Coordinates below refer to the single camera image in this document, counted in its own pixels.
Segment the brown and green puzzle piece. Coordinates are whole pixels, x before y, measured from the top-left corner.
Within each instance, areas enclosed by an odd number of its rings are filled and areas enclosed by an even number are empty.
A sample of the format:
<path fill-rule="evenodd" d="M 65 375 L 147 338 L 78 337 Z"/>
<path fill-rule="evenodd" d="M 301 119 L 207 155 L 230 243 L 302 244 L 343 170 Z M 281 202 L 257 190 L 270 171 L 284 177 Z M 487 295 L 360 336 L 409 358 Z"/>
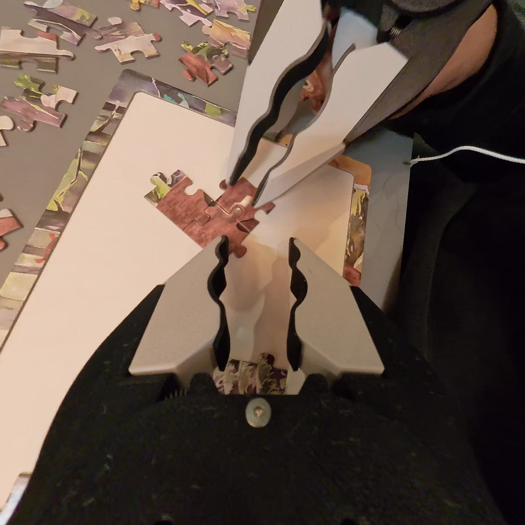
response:
<path fill-rule="evenodd" d="M 180 229 L 191 223 L 203 226 L 211 219 L 206 212 L 213 199 L 201 189 L 188 194 L 193 181 L 180 170 L 170 175 L 156 173 L 150 178 L 153 185 L 145 199 Z"/>

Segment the printed frame puzzle tray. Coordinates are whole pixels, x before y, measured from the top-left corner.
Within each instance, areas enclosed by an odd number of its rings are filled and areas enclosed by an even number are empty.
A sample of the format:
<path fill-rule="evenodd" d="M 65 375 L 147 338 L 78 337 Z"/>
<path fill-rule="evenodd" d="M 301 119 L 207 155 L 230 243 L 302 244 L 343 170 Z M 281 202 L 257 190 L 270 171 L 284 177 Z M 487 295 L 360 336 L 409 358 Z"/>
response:
<path fill-rule="evenodd" d="M 235 114 L 124 70 L 1 286 L 1 505 L 33 470 L 74 379 L 110 332 L 201 247 L 153 199 L 183 175 L 187 197 L 223 193 Z M 226 267 L 233 358 L 287 369 L 288 239 L 343 273 L 348 223 L 371 168 L 348 157 L 262 209 Z"/>

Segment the scattered loose puzzle pieces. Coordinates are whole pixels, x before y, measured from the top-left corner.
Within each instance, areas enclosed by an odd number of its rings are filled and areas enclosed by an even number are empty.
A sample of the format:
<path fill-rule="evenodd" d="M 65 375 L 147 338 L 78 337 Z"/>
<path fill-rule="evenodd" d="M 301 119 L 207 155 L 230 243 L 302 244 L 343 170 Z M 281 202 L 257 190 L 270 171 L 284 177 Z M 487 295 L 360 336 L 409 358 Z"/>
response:
<path fill-rule="evenodd" d="M 249 21 L 249 12 L 257 7 L 245 1 L 131 1 L 133 10 L 140 10 L 141 4 L 158 8 L 164 5 L 168 10 L 177 9 L 180 20 L 191 27 L 202 23 L 202 33 L 207 40 L 197 46 L 188 42 L 181 44 L 184 50 L 180 63 L 184 66 L 183 75 L 190 81 L 199 78 L 208 86 L 217 80 L 216 71 L 225 75 L 233 68 L 229 60 L 228 46 L 232 54 L 247 58 L 252 45 L 252 35 L 244 28 L 226 22 L 235 14 L 240 21 Z M 111 17 L 108 24 L 94 28 L 97 17 L 79 6 L 67 1 L 46 1 L 39 5 L 27 1 L 24 5 L 34 12 L 29 25 L 38 30 L 38 35 L 30 38 L 22 30 L 1 28 L 1 65 L 22 67 L 25 62 L 36 64 L 38 71 L 57 73 L 61 58 L 74 59 L 74 54 L 58 47 L 58 39 L 78 45 L 85 35 L 92 35 L 98 45 L 99 53 L 112 52 L 120 64 L 135 61 L 134 54 L 141 53 L 146 58 L 155 58 L 159 53 L 154 45 L 162 37 L 158 33 L 146 32 L 133 21 Z M 36 122 L 61 128 L 66 115 L 57 110 L 62 102 L 74 103 L 77 91 L 55 85 L 49 93 L 42 92 L 43 82 L 29 75 L 20 74 L 14 82 L 23 89 L 18 97 L 3 97 L 1 100 L 1 131 L 11 131 L 14 127 L 30 132 Z"/>

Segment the person in black jacket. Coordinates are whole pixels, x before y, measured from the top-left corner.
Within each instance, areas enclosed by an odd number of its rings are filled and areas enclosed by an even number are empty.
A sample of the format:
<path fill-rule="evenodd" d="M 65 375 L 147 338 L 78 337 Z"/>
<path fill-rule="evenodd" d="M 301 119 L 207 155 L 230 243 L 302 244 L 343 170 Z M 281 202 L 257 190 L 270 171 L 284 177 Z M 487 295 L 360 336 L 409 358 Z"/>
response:
<path fill-rule="evenodd" d="M 524 524 L 524 164 L 411 167 L 396 323 L 456 401 L 507 524 Z"/>

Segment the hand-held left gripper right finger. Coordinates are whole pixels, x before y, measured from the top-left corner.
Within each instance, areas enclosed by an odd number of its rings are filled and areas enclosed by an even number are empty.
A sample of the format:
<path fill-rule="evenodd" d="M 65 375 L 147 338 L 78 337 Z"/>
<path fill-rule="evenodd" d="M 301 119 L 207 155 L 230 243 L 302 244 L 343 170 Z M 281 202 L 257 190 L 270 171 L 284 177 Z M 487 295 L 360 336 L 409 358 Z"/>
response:
<path fill-rule="evenodd" d="M 384 365 L 351 285 L 298 238 L 288 245 L 290 316 L 286 350 L 305 376 L 381 375 Z"/>

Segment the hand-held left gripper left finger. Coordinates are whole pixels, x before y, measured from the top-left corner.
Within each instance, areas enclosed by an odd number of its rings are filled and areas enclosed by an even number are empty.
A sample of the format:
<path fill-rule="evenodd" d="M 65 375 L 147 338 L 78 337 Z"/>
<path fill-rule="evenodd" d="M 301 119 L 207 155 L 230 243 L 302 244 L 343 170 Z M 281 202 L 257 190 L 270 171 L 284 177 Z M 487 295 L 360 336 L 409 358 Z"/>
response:
<path fill-rule="evenodd" d="M 217 237 L 166 281 L 130 374 L 192 377 L 225 370 L 231 338 L 220 296 L 228 259 L 228 238 Z"/>

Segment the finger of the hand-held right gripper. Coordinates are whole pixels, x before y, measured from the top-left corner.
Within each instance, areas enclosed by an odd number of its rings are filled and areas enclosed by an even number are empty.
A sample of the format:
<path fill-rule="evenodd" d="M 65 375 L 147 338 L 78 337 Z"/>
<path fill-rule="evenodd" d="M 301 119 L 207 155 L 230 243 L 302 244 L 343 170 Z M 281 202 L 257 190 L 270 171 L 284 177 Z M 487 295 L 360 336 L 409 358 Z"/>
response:
<path fill-rule="evenodd" d="M 253 205 L 278 198 L 340 155 L 345 150 L 347 135 L 407 62 L 390 43 L 348 50 L 337 63 L 323 106 L 313 120 L 292 137 L 283 158 L 266 173 Z"/>
<path fill-rule="evenodd" d="M 293 115 L 282 106 L 313 72 L 329 40 L 328 1 L 261 1 L 248 53 L 234 136 L 228 184 L 235 185 L 254 159 L 263 136 L 277 133 Z"/>

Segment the plain brown puzzle piece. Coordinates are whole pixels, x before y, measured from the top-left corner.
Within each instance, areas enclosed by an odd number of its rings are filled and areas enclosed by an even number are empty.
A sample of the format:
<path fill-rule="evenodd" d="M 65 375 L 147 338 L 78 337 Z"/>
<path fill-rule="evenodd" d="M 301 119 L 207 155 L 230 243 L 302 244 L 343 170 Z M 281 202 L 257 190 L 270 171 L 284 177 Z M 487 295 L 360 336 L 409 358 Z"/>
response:
<path fill-rule="evenodd" d="M 234 206 L 229 212 L 219 205 L 208 207 L 205 211 L 209 220 L 204 225 L 192 221 L 183 232 L 202 248 L 215 238 L 226 236 L 229 253 L 242 258 L 247 252 L 244 240 L 259 225 L 255 212 L 240 205 Z"/>
<path fill-rule="evenodd" d="M 244 177 L 233 186 L 222 180 L 220 189 L 223 191 L 220 197 L 205 210 L 209 216 L 206 226 L 211 226 L 213 220 L 222 221 L 236 226 L 241 231 L 251 233 L 259 224 L 256 214 L 264 212 L 267 215 L 275 207 L 273 202 L 254 207 L 253 199 L 257 188 Z"/>

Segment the person's right hand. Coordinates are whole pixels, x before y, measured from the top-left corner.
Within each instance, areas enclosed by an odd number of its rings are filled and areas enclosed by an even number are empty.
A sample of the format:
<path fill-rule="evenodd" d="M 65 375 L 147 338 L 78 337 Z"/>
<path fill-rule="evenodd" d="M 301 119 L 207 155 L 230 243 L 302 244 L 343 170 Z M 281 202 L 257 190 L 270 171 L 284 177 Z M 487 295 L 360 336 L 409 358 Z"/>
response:
<path fill-rule="evenodd" d="M 490 4 L 469 27 L 455 52 L 433 81 L 414 100 L 392 114 L 390 119 L 400 118 L 426 99 L 450 91 L 476 75 L 490 55 L 497 25 L 497 9 L 494 4 Z"/>

